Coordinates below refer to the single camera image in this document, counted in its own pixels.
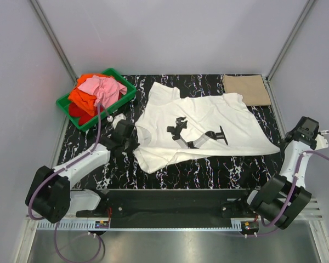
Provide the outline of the white printed t shirt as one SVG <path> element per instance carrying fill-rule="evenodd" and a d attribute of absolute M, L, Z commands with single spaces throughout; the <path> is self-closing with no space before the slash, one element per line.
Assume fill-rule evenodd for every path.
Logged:
<path fill-rule="evenodd" d="M 280 150 L 238 93 L 181 98 L 178 88 L 155 82 L 135 126 L 140 145 L 134 156 L 146 173 L 191 159 L 262 156 Z"/>

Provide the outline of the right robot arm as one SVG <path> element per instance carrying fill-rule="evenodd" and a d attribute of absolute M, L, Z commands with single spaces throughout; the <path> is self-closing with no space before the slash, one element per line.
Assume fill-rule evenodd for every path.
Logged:
<path fill-rule="evenodd" d="M 280 173 L 273 176 L 260 190 L 253 190 L 238 203 L 244 217 L 261 216 L 265 227 L 287 228 L 311 200 L 305 189 L 305 171 L 317 147 L 318 121 L 301 117 L 283 140 L 284 160 Z"/>

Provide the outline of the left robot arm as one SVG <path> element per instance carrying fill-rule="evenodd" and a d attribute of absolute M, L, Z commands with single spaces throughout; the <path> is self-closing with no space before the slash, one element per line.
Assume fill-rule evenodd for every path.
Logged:
<path fill-rule="evenodd" d="M 29 216 L 53 224 L 67 215 L 78 218 L 107 216 L 106 194 L 96 189 L 73 190 L 73 187 L 96 168 L 137 148 L 134 132 L 135 125 L 122 119 L 109 136 L 97 137 L 96 142 L 79 156 L 54 168 L 40 167 L 25 199 Z"/>

